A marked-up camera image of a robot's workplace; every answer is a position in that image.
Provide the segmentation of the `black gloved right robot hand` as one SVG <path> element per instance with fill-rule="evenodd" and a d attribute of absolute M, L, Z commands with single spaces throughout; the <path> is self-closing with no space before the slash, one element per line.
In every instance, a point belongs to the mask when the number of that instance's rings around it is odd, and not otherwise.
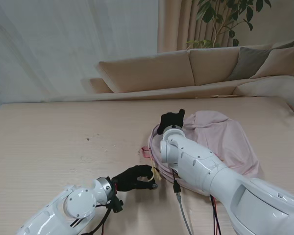
<path fill-rule="evenodd" d="M 167 127 L 183 127 L 185 110 L 180 109 L 178 113 L 168 112 L 161 115 L 161 121 L 157 129 L 157 134 L 162 135 Z"/>

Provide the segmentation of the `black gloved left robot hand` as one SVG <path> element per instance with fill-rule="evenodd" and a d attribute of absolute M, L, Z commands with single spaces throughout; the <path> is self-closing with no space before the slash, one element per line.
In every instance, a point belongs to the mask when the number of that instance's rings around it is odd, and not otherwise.
<path fill-rule="evenodd" d="M 153 178 L 152 167 L 135 165 L 112 178 L 117 191 L 128 192 L 134 189 L 157 189 L 158 185 Z"/>

